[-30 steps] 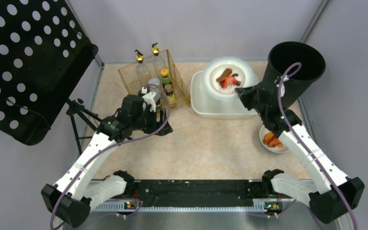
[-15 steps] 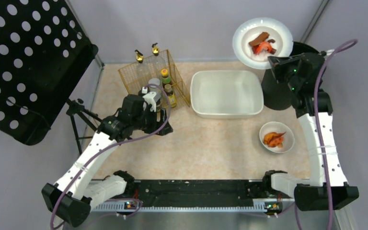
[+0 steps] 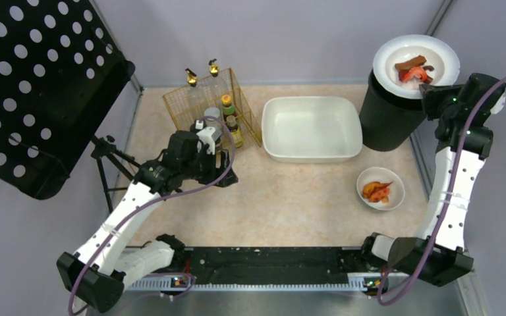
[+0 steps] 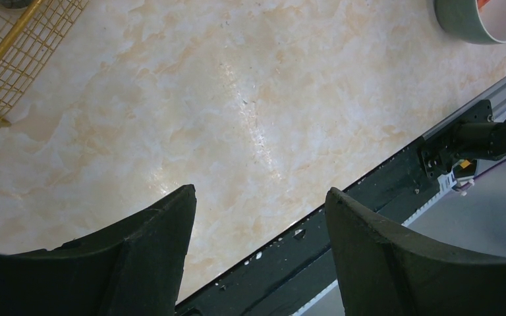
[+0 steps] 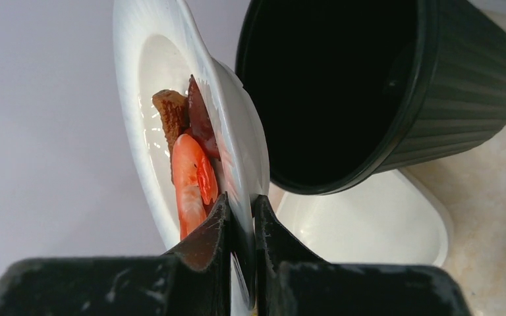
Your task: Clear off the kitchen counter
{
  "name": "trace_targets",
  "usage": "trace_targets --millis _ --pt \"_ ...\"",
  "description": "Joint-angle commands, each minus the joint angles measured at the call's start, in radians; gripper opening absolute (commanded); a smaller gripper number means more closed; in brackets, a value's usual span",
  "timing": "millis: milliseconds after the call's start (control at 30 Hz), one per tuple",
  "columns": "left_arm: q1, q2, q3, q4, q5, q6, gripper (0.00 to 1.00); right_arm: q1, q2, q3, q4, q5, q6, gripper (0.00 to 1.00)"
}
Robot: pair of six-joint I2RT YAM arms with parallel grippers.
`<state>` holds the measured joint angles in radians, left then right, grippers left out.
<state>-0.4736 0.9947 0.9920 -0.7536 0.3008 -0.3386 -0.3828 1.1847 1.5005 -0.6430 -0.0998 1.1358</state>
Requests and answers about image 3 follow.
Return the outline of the small black cap jar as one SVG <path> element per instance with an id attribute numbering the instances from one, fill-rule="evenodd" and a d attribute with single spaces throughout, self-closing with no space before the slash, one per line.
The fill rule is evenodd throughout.
<path id="1" fill-rule="evenodd" d="M 222 146 L 222 135 L 219 135 L 216 139 L 215 139 L 215 147 L 214 147 L 214 150 L 216 153 L 219 153 L 221 150 L 223 149 L 223 146 Z"/>

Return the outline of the small yellow spice jar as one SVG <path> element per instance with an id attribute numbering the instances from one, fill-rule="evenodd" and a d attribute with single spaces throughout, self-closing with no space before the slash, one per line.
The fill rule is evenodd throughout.
<path id="1" fill-rule="evenodd" d="M 243 145 L 243 138 L 236 117 L 234 115 L 229 115 L 225 123 L 231 132 L 235 147 L 240 148 Z"/>

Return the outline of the white plate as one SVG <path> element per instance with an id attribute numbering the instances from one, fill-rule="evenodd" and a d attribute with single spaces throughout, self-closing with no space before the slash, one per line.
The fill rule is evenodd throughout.
<path id="1" fill-rule="evenodd" d="M 459 77 L 461 64 L 443 41 L 425 35 L 405 35 L 383 44 L 374 56 L 372 71 L 387 92 L 420 99 L 419 86 L 448 86 Z"/>

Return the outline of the sauce bottle yellow cap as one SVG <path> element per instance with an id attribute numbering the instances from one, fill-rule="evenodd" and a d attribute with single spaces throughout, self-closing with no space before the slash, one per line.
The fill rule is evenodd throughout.
<path id="1" fill-rule="evenodd" d="M 229 116 L 236 116 L 237 110 L 230 94 L 221 96 L 223 120 L 227 121 Z"/>

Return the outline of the oil bottle with dark liquid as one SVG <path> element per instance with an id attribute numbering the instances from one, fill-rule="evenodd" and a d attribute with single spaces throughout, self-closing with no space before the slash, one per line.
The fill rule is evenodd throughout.
<path id="1" fill-rule="evenodd" d="M 204 116 L 204 111 L 208 107 L 208 101 L 204 89 L 199 85 L 196 73 L 189 68 L 186 68 L 185 71 L 187 73 L 186 81 L 189 86 L 187 91 L 188 104 L 194 119 L 200 119 Z"/>

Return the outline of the clear oil bottle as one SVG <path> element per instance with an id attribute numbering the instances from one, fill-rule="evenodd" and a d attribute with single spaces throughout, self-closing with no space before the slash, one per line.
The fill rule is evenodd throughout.
<path id="1" fill-rule="evenodd" d="M 222 98 L 224 95 L 230 94 L 231 90 L 228 83 L 223 79 L 222 75 L 220 75 L 217 59 L 211 59 L 208 64 L 210 74 L 210 90 L 216 106 L 222 109 Z"/>

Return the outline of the white bowl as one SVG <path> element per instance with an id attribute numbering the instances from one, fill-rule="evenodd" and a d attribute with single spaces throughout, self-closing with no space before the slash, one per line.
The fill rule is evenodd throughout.
<path id="1" fill-rule="evenodd" d="M 401 178 L 384 167 L 362 171 L 356 180 L 356 190 L 365 204 L 378 211 L 400 207 L 406 194 Z"/>

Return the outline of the black lid glass jar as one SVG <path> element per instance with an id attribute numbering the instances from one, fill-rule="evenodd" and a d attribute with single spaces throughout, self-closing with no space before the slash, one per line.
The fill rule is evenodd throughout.
<path id="1" fill-rule="evenodd" d="M 202 121 L 200 120 L 195 120 L 191 125 L 190 125 L 190 128 L 189 128 L 189 131 L 190 132 L 193 132 L 193 133 L 197 133 L 199 131 L 201 131 L 203 125 L 202 125 Z"/>

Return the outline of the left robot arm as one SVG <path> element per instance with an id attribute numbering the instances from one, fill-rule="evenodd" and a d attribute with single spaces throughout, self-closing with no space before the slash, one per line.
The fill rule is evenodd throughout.
<path id="1" fill-rule="evenodd" d="M 123 251 L 165 200 L 237 183 L 235 151 L 216 151 L 223 133 L 215 127 L 176 131 L 157 159 L 140 166 L 122 201 L 86 243 L 61 254 L 57 268 L 70 292 L 69 315 L 79 314 L 73 309 L 76 300 L 101 313 L 109 311 L 130 285 L 173 263 L 183 243 L 166 234 L 134 253 Z"/>

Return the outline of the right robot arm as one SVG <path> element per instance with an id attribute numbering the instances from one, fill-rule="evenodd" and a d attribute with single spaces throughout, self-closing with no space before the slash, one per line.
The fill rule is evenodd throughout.
<path id="1" fill-rule="evenodd" d="M 434 286 L 444 286 L 472 270 L 464 249 L 464 222 L 472 188 L 490 155 L 493 132 L 484 123 L 505 101 L 506 83 L 481 73 L 465 84 L 423 84 L 422 111 L 436 120 L 435 176 L 424 223 L 413 237 L 373 233 L 361 248 L 372 267 L 389 267 Z"/>

